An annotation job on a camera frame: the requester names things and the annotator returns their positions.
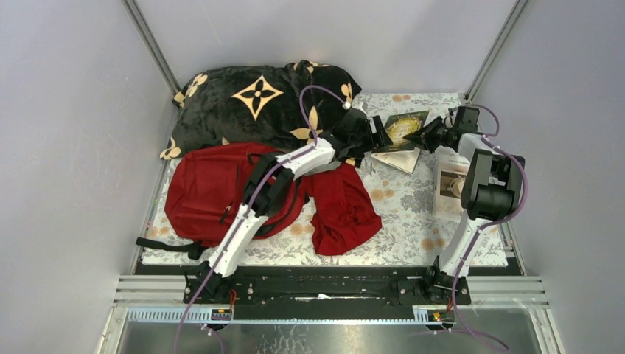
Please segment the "green dark cover book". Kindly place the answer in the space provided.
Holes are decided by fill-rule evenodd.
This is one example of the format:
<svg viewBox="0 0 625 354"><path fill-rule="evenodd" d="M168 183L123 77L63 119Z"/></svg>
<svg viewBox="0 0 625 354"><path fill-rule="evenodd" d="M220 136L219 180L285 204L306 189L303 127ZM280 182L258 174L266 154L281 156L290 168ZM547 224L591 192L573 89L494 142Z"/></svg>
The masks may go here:
<svg viewBox="0 0 625 354"><path fill-rule="evenodd" d="M384 129L392 143L374 150L371 157L402 172L413 173L421 150L404 136L421 129L429 113L429 111L414 111L390 115L384 124Z"/></svg>

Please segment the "white beige cover book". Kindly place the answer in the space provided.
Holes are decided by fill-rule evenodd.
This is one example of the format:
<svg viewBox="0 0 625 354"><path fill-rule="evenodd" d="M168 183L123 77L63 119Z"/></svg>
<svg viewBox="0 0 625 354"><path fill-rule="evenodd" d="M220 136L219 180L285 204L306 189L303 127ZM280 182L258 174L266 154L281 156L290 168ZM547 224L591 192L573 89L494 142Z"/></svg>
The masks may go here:
<svg viewBox="0 0 625 354"><path fill-rule="evenodd" d="M463 214L461 194L469 172L469 161L453 152L435 153L433 215L458 222Z"/></svg>

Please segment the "black floral plush blanket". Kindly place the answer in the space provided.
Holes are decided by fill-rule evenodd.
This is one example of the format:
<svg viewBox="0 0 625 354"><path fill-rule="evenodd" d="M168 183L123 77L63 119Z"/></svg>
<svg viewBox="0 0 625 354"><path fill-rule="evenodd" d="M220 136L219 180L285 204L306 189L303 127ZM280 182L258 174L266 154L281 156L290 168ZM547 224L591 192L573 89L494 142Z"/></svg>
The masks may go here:
<svg viewBox="0 0 625 354"><path fill-rule="evenodd" d="M235 142L290 152L333 128L361 91L345 69L311 60L199 72L172 99L179 115L159 157Z"/></svg>

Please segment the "red student backpack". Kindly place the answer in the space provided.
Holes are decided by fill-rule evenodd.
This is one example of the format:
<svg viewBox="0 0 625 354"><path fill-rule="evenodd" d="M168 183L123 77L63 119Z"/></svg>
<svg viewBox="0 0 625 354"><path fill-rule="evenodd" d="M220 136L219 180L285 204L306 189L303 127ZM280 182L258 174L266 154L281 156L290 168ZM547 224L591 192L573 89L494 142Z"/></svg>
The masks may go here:
<svg viewBox="0 0 625 354"><path fill-rule="evenodd" d="M220 244L232 225L247 180L265 154L279 151L259 143L234 143L186 154L173 173L164 203L164 214L176 235L188 243L173 246L139 237L136 244L186 254L198 260Z"/></svg>

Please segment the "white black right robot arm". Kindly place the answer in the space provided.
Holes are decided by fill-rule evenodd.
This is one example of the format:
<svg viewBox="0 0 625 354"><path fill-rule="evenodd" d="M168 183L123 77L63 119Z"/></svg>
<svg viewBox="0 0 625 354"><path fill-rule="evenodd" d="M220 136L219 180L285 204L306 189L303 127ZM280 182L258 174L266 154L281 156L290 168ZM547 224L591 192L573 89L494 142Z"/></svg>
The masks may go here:
<svg viewBox="0 0 625 354"><path fill-rule="evenodd" d="M431 303L454 302L466 285L466 275L478 244L491 229L514 218L527 198L525 160L490 142L492 135L478 127L483 105L452 109L451 123L437 117L405 139L431 153L440 147L453 149L469 161L461 190L463 213L445 250L422 278L420 291Z"/></svg>

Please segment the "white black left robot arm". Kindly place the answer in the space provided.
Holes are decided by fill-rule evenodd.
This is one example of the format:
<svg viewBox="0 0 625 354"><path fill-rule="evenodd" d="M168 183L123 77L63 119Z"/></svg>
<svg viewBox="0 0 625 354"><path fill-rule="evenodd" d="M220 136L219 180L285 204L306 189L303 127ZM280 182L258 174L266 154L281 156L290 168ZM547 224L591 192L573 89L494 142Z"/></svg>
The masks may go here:
<svg viewBox="0 0 625 354"><path fill-rule="evenodd" d="M261 156L242 191L237 214L208 261L207 272L197 276L196 295L212 303L228 296L226 284L240 263L247 245L268 219L283 206L291 185L312 170L334 161L358 157L392 143L379 116L361 108L348 108L332 129L313 134L313 142L290 153Z"/></svg>

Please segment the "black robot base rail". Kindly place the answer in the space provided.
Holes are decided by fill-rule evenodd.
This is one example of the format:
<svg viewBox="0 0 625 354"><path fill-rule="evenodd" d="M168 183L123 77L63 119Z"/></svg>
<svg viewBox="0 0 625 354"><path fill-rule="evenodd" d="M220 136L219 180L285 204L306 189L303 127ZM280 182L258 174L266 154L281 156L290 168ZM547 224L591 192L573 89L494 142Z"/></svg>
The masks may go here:
<svg viewBox="0 0 625 354"><path fill-rule="evenodd" d="M240 266L223 278L201 264L184 277L185 304L225 305L236 320L404 320L472 301L465 277L424 266Z"/></svg>

